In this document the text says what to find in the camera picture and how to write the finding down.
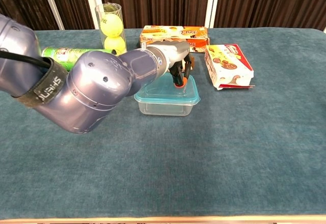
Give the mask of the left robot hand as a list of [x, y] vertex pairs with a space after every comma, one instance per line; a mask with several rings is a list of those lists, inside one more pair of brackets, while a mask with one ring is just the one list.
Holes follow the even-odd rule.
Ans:
[[156, 41], [146, 49], [154, 54], [158, 61], [158, 75], [170, 73], [175, 87], [182, 88], [187, 84], [193, 58], [190, 45], [186, 41]]

